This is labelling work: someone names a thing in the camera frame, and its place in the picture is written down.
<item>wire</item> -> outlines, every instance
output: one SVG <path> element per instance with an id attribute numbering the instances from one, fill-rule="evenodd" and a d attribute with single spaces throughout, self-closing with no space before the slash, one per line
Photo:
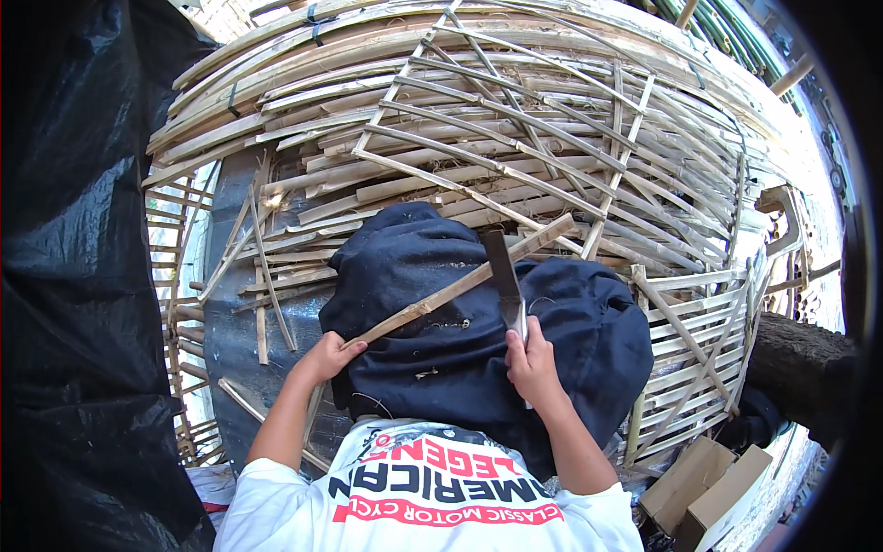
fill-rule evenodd
<path id="1" fill-rule="evenodd" d="M 388 409 L 386 406 L 384 406 L 383 403 L 380 402 L 379 400 L 377 400 L 376 398 L 374 398 L 374 397 L 369 397 L 369 396 L 366 395 L 365 393 L 359 393 L 359 392 L 355 392 L 355 393 L 353 393 L 352 395 L 353 395 L 354 397 L 355 397 L 356 395 L 359 395 L 360 397 L 370 398 L 370 399 L 373 400 L 375 403 L 377 403 L 377 405 L 380 406 L 380 408 L 382 408 L 384 412 L 386 412 L 386 414 L 389 416 L 389 419 L 390 419 L 390 420 L 393 419 L 393 417 L 392 417 L 392 412 L 390 412 L 389 409 Z"/>

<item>black plastic sheet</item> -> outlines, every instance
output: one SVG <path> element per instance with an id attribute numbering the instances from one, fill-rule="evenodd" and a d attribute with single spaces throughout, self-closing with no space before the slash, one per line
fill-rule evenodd
<path id="1" fill-rule="evenodd" d="M 177 464 L 140 182 L 172 80 L 215 45 L 164 0 L 69 12 L 49 42 L 4 41 L 4 537 L 209 550 Z M 31 70 L 14 110 L 7 57 Z"/>

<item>black strap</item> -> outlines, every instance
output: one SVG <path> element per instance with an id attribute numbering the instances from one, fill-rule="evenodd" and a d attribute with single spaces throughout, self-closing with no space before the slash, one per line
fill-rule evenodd
<path id="1" fill-rule="evenodd" d="M 696 65 L 694 65 L 693 62 L 691 62 L 691 61 L 688 61 L 687 63 L 690 65 L 690 68 L 693 70 L 693 74 L 696 75 L 696 78 L 699 81 L 699 89 L 705 90 L 706 89 L 706 82 L 704 80 L 702 80 L 702 75 L 699 74 L 698 69 L 696 69 Z"/>
<path id="2" fill-rule="evenodd" d="M 239 81 L 233 83 L 233 89 L 230 90 L 230 101 L 227 102 L 227 111 L 233 114 L 233 117 L 240 118 L 242 114 L 236 111 L 236 108 L 233 107 L 233 98 L 236 96 L 236 85 L 239 84 Z"/>
<path id="3" fill-rule="evenodd" d="M 325 46 L 325 44 L 322 43 L 321 38 L 319 38 L 319 24 L 318 23 L 313 25 L 313 42 L 315 42 L 316 46 L 318 46 L 319 48 L 321 48 L 322 46 Z"/>
<path id="4" fill-rule="evenodd" d="M 335 15 L 335 16 L 332 16 L 329 18 L 319 19 L 317 21 L 315 18 L 315 13 L 316 13 L 316 4 L 310 4 L 306 8 L 306 22 L 313 26 L 313 42 L 316 43 L 317 47 L 321 48 L 322 46 L 325 46 L 325 44 L 322 43 L 321 38 L 319 38 L 319 25 L 321 25 L 322 23 L 329 23 L 331 21 L 335 21 L 335 20 L 337 20 L 337 16 Z"/>

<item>black tarp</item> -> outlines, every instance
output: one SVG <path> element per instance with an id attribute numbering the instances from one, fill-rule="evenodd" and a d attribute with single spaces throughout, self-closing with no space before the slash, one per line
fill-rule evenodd
<path id="1" fill-rule="evenodd" d="M 452 284 L 485 262 L 479 236 L 426 203 L 386 208 L 335 253 L 335 296 L 322 330 L 346 339 Z M 555 364 L 580 418 L 603 449 L 653 367 L 650 329 L 628 287 L 597 262 L 520 261 L 529 314 L 555 346 Z M 555 472 L 539 415 L 506 377 L 505 328 L 493 279 L 373 342 L 333 381 L 338 408 L 447 422 L 519 450 L 540 480 Z"/>
<path id="2" fill-rule="evenodd" d="M 215 45 L 165 0 L 7 7 L 4 543 L 209 550 L 177 464 L 140 182 L 172 80 Z M 40 28 L 11 43 L 12 22 Z"/>

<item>hand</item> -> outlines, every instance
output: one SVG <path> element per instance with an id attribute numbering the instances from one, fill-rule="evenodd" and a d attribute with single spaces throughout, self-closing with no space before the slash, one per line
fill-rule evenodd
<path id="1" fill-rule="evenodd" d="M 319 343 L 294 365 L 289 374 L 308 378 L 314 385 L 330 380 L 368 348 L 366 342 L 357 341 L 346 349 L 341 349 L 345 343 L 336 332 L 326 332 Z"/>
<path id="2" fill-rule="evenodd" d="M 505 363 L 509 367 L 506 375 L 515 385 L 518 395 L 533 405 L 540 416 L 561 405 L 568 405 L 570 399 L 558 381 L 555 369 L 555 352 L 552 344 L 543 337 L 540 321 L 536 316 L 527 317 L 527 349 L 518 333 L 510 329 L 506 332 Z"/>

